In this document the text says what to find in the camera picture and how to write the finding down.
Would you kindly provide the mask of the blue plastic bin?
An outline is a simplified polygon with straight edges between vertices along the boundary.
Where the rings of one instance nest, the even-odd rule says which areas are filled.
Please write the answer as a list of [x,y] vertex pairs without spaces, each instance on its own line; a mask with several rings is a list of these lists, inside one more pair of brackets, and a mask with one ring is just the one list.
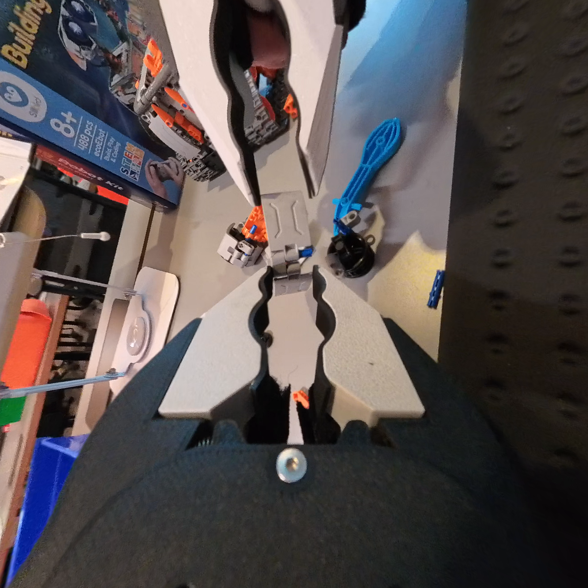
[[40,437],[36,440],[6,585],[11,584],[40,538],[88,436]]

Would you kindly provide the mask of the grey orange toy robot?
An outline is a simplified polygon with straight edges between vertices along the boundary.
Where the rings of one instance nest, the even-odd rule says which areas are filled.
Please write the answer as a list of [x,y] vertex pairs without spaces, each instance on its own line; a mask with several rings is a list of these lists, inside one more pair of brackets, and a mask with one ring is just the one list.
[[[204,182],[222,175],[226,168],[194,110],[180,92],[177,77],[171,73],[156,86],[147,110],[135,109],[161,73],[166,73],[163,55],[154,40],[147,45],[121,42],[111,53],[104,52],[111,69],[109,89],[143,129],[175,153],[184,172]],[[298,110],[285,81],[285,69],[252,66],[244,72],[251,93],[252,118],[245,123],[247,144],[253,151],[285,133]]]

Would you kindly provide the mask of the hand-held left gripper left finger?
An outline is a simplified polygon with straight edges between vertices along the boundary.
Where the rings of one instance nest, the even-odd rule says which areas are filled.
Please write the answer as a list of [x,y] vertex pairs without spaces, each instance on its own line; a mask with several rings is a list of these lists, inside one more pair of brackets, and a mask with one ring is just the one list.
[[273,270],[261,268],[198,321],[159,406],[165,418],[234,421],[253,443],[285,443],[289,394],[269,373],[268,301]]

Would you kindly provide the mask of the person's right hand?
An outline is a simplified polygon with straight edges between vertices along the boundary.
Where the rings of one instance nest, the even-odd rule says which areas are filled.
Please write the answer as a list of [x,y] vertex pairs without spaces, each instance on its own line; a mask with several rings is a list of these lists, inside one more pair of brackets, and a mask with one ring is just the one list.
[[270,70],[286,68],[290,44],[274,1],[245,1],[252,65]]

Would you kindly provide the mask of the black wheel hub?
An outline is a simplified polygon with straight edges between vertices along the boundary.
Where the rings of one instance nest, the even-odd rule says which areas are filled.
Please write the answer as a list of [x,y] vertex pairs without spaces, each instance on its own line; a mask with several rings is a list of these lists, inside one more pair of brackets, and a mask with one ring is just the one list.
[[336,275],[359,278],[367,275],[375,264],[371,244],[354,231],[338,232],[327,248],[327,260]]

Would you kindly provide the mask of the light blue plastic tool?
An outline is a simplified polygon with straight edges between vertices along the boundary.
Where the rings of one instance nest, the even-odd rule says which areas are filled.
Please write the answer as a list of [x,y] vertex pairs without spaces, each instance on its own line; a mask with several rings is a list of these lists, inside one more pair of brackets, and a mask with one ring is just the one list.
[[363,198],[377,174],[399,151],[401,136],[401,121],[398,117],[383,121],[370,133],[356,171],[342,195],[333,199],[334,236],[339,234],[339,225],[345,216],[362,210]]

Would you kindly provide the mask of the grey black wheel Lego assembly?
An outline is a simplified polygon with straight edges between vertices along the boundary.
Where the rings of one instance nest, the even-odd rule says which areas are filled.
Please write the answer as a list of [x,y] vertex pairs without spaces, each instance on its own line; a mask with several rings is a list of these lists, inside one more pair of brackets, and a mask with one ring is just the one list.
[[268,237],[265,259],[272,268],[273,295],[303,292],[312,284],[315,251],[301,192],[261,196]]

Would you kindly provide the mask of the blue robot kit box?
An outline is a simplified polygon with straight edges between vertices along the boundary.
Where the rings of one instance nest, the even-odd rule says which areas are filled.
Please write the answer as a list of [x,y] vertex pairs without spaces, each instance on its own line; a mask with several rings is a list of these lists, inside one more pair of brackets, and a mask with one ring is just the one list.
[[163,212],[184,175],[134,109],[145,16],[143,1],[1,1],[1,123]]

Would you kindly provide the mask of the round wooden board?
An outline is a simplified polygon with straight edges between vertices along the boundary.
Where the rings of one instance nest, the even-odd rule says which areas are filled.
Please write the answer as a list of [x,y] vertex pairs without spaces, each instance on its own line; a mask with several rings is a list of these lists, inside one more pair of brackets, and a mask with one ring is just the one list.
[[13,215],[15,229],[1,233],[1,367],[8,356],[21,303],[31,282],[47,215],[38,194],[23,187]]

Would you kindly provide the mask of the small blue beam piece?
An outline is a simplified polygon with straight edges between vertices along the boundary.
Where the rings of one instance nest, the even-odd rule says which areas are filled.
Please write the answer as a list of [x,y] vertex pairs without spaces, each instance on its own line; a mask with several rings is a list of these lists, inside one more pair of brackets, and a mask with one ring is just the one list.
[[440,298],[442,297],[444,282],[445,270],[437,270],[429,293],[429,298],[427,302],[428,308],[437,309],[440,302]]

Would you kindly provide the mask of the grey shell block assembly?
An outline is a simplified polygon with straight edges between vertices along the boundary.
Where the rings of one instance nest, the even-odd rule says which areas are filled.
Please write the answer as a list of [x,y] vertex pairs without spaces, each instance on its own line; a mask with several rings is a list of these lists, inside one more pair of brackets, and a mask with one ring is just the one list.
[[231,224],[217,250],[225,261],[241,269],[254,266],[265,248],[261,242],[246,236],[244,229],[244,223]]

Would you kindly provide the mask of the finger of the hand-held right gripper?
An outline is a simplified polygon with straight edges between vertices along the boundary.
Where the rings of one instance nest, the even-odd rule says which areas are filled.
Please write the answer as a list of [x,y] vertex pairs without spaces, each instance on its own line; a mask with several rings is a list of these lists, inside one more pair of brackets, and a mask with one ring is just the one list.
[[254,153],[245,136],[252,96],[231,41],[239,4],[159,1],[180,86],[227,172],[252,206],[261,204]]
[[296,144],[310,197],[319,190],[329,152],[347,1],[277,1],[290,44],[286,80],[298,108]]

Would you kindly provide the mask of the green object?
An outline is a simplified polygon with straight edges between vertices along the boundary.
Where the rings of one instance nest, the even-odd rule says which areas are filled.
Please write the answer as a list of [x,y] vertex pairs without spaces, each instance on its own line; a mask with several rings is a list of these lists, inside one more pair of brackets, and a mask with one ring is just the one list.
[[21,420],[26,397],[1,399],[1,428]]

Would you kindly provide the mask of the white instruction booklet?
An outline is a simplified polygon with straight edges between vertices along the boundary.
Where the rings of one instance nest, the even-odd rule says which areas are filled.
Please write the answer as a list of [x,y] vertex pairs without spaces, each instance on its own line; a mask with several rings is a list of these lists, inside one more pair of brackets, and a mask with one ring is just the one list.
[[4,222],[31,164],[32,144],[1,137],[1,223]]

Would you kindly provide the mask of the black dimpled panel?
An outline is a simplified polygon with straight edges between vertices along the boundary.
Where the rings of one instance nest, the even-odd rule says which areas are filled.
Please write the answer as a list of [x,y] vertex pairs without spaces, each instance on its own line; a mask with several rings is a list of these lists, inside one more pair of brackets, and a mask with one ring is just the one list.
[[467,1],[439,360],[587,587],[587,1]]

